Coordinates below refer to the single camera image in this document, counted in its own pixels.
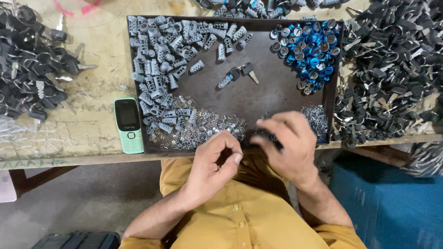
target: dark brown tray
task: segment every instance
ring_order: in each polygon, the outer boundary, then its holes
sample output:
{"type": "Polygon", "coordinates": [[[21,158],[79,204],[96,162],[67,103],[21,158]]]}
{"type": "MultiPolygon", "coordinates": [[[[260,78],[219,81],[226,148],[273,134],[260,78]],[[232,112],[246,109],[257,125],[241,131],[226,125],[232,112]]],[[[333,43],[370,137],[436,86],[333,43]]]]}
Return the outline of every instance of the dark brown tray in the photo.
{"type": "MultiPolygon", "coordinates": [[[[145,18],[155,18],[157,16],[143,16],[145,18]]],[[[188,69],[197,61],[202,60],[205,67],[193,75],[183,75],[178,80],[179,88],[173,93],[174,96],[183,95],[191,96],[196,102],[197,109],[207,109],[216,112],[220,116],[225,114],[235,114],[239,118],[246,121],[246,129],[255,129],[255,122],[261,116],[266,115],[270,118],[275,113],[286,111],[300,111],[302,107],[310,105],[323,105],[326,107],[329,127],[331,128],[334,114],[334,99],[338,80],[339,60],[335,61],[334,73],[331,80],[325,84],[324,88],[313,95],[304,95],[302,91],[297,89],[300,78],[297,76],[297,70],[285,66],[284,60],[278,58],[277,54],[272,51],[271,46],[277,39],[269,38],[269,33],[280,23],[287,27],[291,23],[299,23],[304,25],[310,21],[302,20],[282,20],[282,19],[237,19],[225,17],[186,17],[172,16],[175,21],[195,20],[214,22],[236,22],[238,28],[244,26],[248,32],[253,33],[253,39],[246,48],[241,48],[236,42],[233,44],[234,52],[226,56],[226,60],[220,62],[218,58],[218,45],[223,42],[218,39],[212,47],[205,51],[197,48],[199,53],[187,65],[188,69]],[[241,66],[247,62],[254,64],[254,73],[260,84],[254,83],[249,76],[241,77],[235,82],[231,82],[222,90],[216,91],[217,84],[223,79],[226,73],[234,66],[241,66]]],[[[340,36],[337,37],[337,47],[341,47],[343,28],[340,36]]],[[[136,56],[136,50],[131,48],[131,59],[136,56]]],[[[139,87],[136,87],[137,95],[141,94],[139,87]]],[[[329,143],[331,130],[328,131],[327,143],[329,143]]],[[[149,141],[146,131],[143,128],[143,144],[145,154],[152,155],[180,155],[188,154],[193,151],[182,151],[176,149],[160,148],[159,144],[149,141]]]]}

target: wooden workbench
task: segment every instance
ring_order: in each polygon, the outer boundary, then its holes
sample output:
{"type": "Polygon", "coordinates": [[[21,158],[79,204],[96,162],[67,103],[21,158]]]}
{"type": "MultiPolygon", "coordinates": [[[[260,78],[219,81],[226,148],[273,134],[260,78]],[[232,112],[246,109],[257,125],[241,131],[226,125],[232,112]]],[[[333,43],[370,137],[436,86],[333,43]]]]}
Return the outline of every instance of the wooden workbench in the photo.
{"type": "MultiPolygon", "coordinates": [[[[34,120],[24,114],[15,121],[12,129],[15,132],[10,135],[0,132],[0,169],[134,162],[167,157],[122,152],[113,102],[120,97],[136,97],[134,82],[130,78],[132,66],[126,16],[211,16],[213,12],[201,9],[193,0],[39,0],[38,3],[23,0],[21,3],[35,9],[40,18],[43,17],[39,21],[51,28],[57,25],[59,13],[65,13],[64,30],[70,35],[65,48],[75,50],[84,43],[80,61],[99,67],[85,70],[72,82],[62,83],[75,116],[62,108],[49,111],[48,120],[39,125],[38,132],[34,132],[34,120]]],[[[351,0],[341,8],[315,11],[303,7],[288,17],[300,19],[315,14],[319,20],[347,20],[354,13],[346,6],[364,10],[369,1],[351,0]]],[[[372,141],[365,145],[443,140],[442,135],[433,134],[431,127],[426,130],[420,131],[419,135],[372,141]]],[[[332,142],[319,149],[338,147],[340,142],[332,142]]]]}

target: hand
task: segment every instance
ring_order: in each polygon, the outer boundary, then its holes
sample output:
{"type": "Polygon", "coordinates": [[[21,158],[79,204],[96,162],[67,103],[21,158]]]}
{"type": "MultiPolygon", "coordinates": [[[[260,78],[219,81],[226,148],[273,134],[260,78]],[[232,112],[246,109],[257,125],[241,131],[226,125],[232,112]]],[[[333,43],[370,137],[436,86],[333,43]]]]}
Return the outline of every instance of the hand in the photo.
{"type": "Polygon", "coordinates": [[[185,209],[192,210],[213,198],[235,176],[243,158],[240,143],[227,131],[213,135],[195,152],[188,181],[180,189],[185,209]],[[219,168],[216,164],[222,151],[232,151],[219,168]]]}
{"type": "Polygon", "coordinates": [[[314,165],[317,137],[305,116],[298,112],[278,113],[271,119],[258,120],[257,126],[274,133],[283,149],[277,150],[273,142],[261,136],[254,136],[251,143],[264,150],[277,174],[292,181],[300,190],[308,189],[318,177],[314,165]]]}

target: floor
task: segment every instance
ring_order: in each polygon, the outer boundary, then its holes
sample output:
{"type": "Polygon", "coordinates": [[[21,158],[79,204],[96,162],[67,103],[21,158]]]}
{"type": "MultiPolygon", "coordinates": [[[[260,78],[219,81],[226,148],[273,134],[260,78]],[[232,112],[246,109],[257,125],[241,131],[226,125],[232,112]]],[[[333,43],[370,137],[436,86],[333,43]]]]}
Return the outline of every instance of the floor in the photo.
{"type": "MultiPolygon", "coordinates": [[[[316,165],[330,165],[336,150],[316,151],[316,165]]],[[[26,170],[27,177],[43,169],[26,170]]],[[[80,166],[24,194],[0,203],[2,248],[28,249],[49,233],[117,232],[161,199],[160,161],[80,166]]],[[[288,188],[298,210],[296,190],[288,188]]]]}

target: green mobile phone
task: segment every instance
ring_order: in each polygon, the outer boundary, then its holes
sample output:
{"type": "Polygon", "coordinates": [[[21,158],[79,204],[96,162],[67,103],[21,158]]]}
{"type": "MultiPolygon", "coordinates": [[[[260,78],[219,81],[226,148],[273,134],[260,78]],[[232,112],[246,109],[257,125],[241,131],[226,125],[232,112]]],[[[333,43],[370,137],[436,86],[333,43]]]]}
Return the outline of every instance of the green mobile phone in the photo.
{"type": "Polygon", "coordinates": [[[114,113],[123,152],[126,154],[144,152],[137,100],[134,98],[116,99],[114,113]]]}

